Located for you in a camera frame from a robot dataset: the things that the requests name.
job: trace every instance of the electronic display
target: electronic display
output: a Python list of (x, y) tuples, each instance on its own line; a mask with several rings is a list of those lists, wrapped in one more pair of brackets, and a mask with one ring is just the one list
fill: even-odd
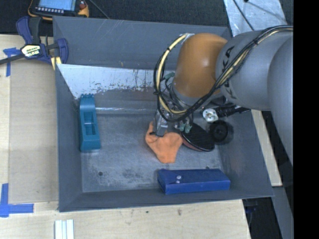
[(39, 7), (74, 11), (76, 0), (40, 0)]

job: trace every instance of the wooden table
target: wooden table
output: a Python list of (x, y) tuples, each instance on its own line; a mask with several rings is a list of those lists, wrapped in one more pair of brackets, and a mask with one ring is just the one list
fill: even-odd
[[(4, 48), (23, 44), (20, 36), (0, 35), (0, 58), (5, 58)], [(32, 201), (33, 214), (0, 218), (0, 238), (52, 239), (54, 221), (66, 219), (74, 220), (76, 239), (250, 238), (241, 200), (59, 213), (56, 156), (46, 153), (48, 146), (56, 148), (52, 67), (21, 59), (11, 71), (6, 77), (6, 65), (0, 66), (0, 183), (9, 183), (11, 203), (37, 201)], [(42, 116), (34, 116), (35, 111)], [(272, 185), (280, 186), (261, 113), (253, 111), (253, 118)]]

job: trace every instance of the gray bin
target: gray bin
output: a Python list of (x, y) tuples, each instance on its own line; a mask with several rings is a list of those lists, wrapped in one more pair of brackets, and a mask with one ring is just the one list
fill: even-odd
[[(225, 119), (234, 130), (230, 143), (212, 152), (182, 146), (175, 164), (162, 164), (144, 140), (156, 109), (152, 82), (126, 86), (123, 78), (123, 84), (94, 87), (110, 71), (151, 75), (182, 33), (210, 32), (229, 39), (227, 28), (68, 17), (54, 17), (53, 27), (54, 39), (66, 38), (70, 51), (68, 64), (55, 72), (61, 212), (273, 196), (250, 112)], [(175, 69), (179, 47), (169, 55), (168, 71)], [(95, 94), (101, 149), (92, 153), (79, 149), (81, 92)], [(165, 195), (157, 184), (158, 169), (206, 167), (220, 168), (231, 181), (230, 190)]]

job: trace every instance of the dark background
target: dark background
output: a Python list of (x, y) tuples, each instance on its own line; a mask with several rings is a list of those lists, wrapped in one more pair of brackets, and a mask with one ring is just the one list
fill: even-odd
[[(223, 0), (93, 0), (110, 18), (179, 24), (228, 26)], [(90, 17), (105, 18), (89, 1)], [(280, 0), (287, 23), (294, 25), (294, 0)], [(17, 34), (15, 23), (27, 15), (30, 0), (0, 0), (0, 33)], [(40, 35), (52, 36), (52, 24), (44, 22)], [(263, 113), (281, 176), (292, 174), (271, 114)], [(293, 210), (293, 187), (286, 187)], [(252, 239), (281, 239), (270, 198), (243, 200)]]

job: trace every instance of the yellow label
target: yellow label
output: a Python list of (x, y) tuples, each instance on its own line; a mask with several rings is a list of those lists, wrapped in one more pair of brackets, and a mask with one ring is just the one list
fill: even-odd
[(38, 45), (27, 45), (21, 49), (21, 52), (26, 56), (26, 57), (32, 57), (34, 55), (37, 55), (40, 53), (40, 46)]

